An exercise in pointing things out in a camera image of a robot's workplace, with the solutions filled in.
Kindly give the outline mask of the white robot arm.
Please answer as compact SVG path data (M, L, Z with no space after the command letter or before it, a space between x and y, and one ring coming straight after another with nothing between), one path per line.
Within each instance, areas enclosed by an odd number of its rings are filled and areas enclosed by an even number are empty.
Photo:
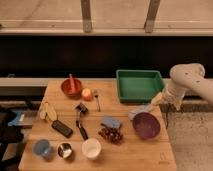
M170 80L163 90L151 100L152 106L168 102L179 110L187 90L213 105L213 81L204 78L205 68L202 64L178 64L170 69L169 75Z

